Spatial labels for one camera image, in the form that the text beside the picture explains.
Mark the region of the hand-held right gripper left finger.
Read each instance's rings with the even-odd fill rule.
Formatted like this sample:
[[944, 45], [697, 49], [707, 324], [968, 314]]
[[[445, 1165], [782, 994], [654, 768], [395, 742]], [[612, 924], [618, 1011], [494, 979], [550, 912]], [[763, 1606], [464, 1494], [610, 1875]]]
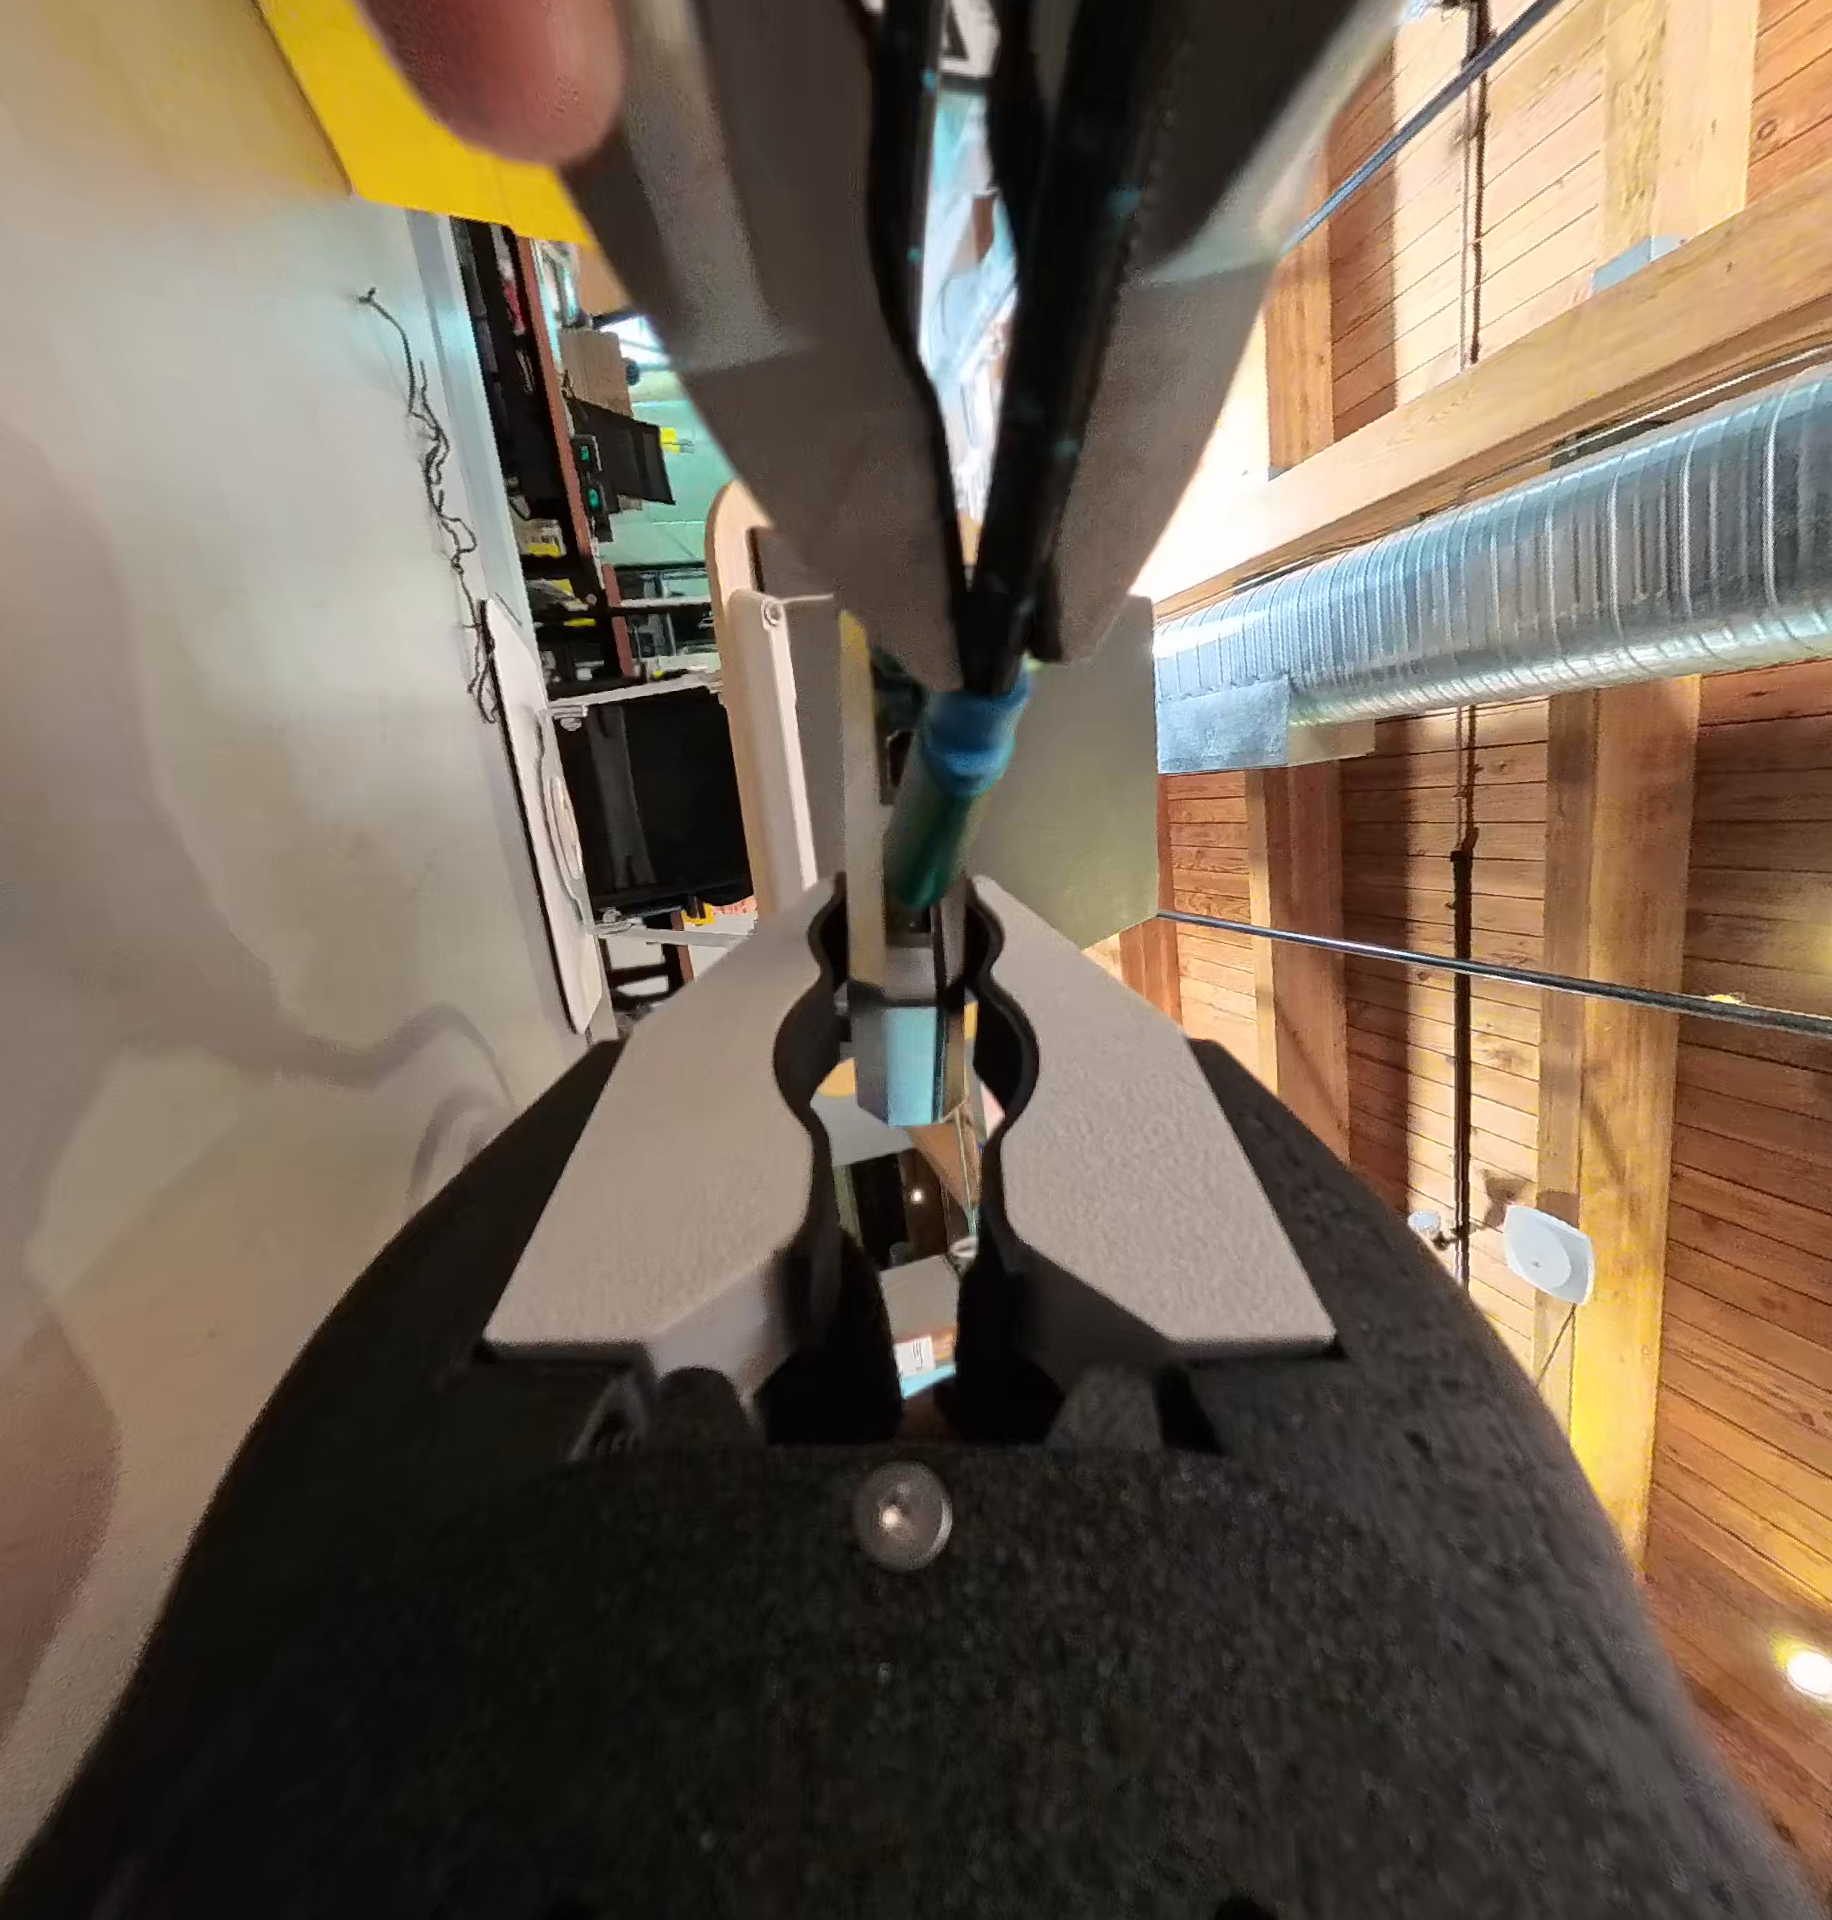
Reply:
[[864, 1286], [831, 1129], [841, 883], [812, 883], [618, 1049], [486, 1327], [499, 1362], [707, 1367], [768, 1438], [864, 1431]]

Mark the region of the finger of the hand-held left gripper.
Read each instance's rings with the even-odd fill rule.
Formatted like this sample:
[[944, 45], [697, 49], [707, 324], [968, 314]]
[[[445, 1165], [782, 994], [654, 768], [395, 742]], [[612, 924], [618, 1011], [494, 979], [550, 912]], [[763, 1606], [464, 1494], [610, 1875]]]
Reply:
[[1075, 4], [1033, 26], [1033, 661], [1109, 636], [1398, 16]]
[[618, 4], [612, 137], [567, 190], [812, 580], [961, 688], [949, 440], [913, 327], [925, 57], [864, 4]]

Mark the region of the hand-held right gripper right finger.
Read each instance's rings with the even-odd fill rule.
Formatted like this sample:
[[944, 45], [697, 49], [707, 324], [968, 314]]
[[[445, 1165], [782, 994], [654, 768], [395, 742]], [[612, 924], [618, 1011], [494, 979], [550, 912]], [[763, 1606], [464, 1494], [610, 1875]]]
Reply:
[[979, 1157], [968, 1430], [1047, 1431], [1094, 1377], [1334, 1354], [1189, 1036], [998, 883], [968, 895]]

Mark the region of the black hdmi switch with cable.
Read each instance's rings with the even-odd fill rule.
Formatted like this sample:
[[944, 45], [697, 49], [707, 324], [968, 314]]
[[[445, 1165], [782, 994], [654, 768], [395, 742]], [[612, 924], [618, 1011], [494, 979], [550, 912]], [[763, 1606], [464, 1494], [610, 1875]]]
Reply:
[[968, 1096], [961, 872], [991, 793], [941, 779], [922, 724], [885, 798], [875, 663], [854, 611], [838, 611], [838, 768], [858, 1101], [895, 1129], [941, 1126]]

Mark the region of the yellow plastic bin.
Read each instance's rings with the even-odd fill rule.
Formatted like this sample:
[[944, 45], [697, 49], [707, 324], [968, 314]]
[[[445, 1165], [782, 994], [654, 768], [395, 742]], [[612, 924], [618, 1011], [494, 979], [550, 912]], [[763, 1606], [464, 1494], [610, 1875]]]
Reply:
[[552, 169], [494, 156], [422, 109], [354, 0], [261, 0], [260, 16], [361, 198], [545, 246], [596, 239]]

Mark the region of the person's left hand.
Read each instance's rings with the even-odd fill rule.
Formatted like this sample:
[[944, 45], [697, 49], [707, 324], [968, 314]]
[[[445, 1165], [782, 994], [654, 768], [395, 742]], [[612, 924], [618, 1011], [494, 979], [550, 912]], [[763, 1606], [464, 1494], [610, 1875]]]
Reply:
[[620, 115], [626, 49], [610, 0], [368, 0], [413, 99], [505, 161], [573, 164]]

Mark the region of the white panel stand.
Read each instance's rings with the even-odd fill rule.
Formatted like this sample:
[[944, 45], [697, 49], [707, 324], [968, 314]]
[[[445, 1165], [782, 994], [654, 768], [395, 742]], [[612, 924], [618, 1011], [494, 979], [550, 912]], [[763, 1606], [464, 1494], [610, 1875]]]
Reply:
[[733, 724], [712, 671], [552, 701], [536, 636], [474, 611], [573, 1032], [618, 1036], [610, 946], [672, 947], [672, 917], [755, 899]]

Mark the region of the white round wall device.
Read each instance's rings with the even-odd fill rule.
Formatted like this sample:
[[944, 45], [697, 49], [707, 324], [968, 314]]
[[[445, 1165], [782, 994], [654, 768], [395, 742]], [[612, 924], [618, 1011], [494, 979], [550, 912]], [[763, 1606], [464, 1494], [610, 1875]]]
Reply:
[[1504, 1268], [1540, 1294], [1586, 1309], [1597, 1286], [1597, 1255], [1586, 1230], [1540, 1209], [1504, 1209]]

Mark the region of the silver ventilation duct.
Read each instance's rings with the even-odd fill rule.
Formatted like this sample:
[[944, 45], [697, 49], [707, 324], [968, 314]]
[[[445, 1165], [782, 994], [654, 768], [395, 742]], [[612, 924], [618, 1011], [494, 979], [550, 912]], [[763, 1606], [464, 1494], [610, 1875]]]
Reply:
[[1832, 661], [1832, 366], [1171, 619], [1159, 776], [1815, 661]]

